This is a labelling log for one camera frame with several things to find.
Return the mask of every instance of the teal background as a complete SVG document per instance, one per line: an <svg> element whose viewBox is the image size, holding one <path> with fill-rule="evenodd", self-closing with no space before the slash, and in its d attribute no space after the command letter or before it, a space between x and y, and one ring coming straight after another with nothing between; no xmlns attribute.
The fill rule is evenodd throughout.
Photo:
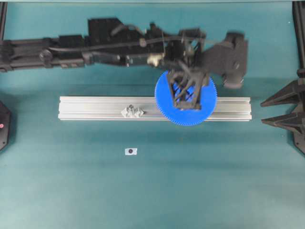
<svg viewBox="0 0 305 229"><path fill-rule="evenodd" d="M61 95L153 96L161 71L94 65L2 73L0 99L12 111L0 153L0 229L286 229L305 225L305 158L289 132L261 124L292 106L261 108L297 78L291 3L9 3L6 39L87 34L87 19L117 16L141 29L200 26L220 41L249 39L244 87L253 120L69 122ZM137 156L124 149L138 148Z"/></svg>

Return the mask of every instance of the black device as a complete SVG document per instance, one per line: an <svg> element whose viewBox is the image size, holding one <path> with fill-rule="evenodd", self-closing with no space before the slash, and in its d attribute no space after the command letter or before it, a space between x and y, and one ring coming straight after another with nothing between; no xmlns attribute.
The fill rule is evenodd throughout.
<svg viewBox="0 0 305 229"><path fill-rule="evenodd" d="M225 87L242 86L248 42L241 33L228 32L222 42L204 50L206 34L198 28L169 34L151 23L144 33L118 18L90 19L88 27L85 37L0 41L0 72L77 68L94 63L150 65L169 70L173 105L179 109L201 109L201 87L208 85L210 73L221 75ZM194 87L192 94L188 92L190 87Z"/></svg>
<svg viewBox="0 0 305 229"><path fill-rule="evenodd" d="M0 150L9 142L10 116L9 109L0 102Z"/></svg>

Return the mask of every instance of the white label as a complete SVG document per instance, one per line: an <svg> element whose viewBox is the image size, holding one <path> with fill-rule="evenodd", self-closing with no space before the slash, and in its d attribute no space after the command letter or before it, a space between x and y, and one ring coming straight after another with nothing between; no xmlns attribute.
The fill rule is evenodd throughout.
<svg viewBox="0 0 305 229"><path fill-rule="evenodd" d="M125 155L127 156L132 156L132 155L137 155L137 148L127 148L125 149Z"/></svg>

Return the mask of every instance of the aluminum rail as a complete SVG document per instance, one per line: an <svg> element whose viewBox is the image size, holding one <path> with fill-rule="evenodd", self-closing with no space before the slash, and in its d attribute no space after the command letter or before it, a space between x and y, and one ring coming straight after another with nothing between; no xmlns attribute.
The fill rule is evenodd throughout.
<svg viewBox="0 0 305 229"><path fill-rule="evenodd" d="M125 118L121 111L133 105L141 108L141 117ZM61 120L168 121L156 106L154 97L61 96ZM218 97L213 114L206 121L250 121L249 97Z"/></svg>

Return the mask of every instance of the blue gear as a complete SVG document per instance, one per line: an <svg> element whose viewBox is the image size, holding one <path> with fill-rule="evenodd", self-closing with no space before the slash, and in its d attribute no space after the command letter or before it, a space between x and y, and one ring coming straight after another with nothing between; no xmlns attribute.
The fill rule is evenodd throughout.
<svg viewBox="0 0 305 229"><path fill-rule="evenodd" d="M157 106L161 113L173 123L185 126L197 125L207 119L214 111L217 102L217 91L213 80L210 78L209 85L202 87L201 89L201 110L182 111L173 106L173 100L166 77L167 73L168 71L164 72L159 78L154 93Z"/></svg>

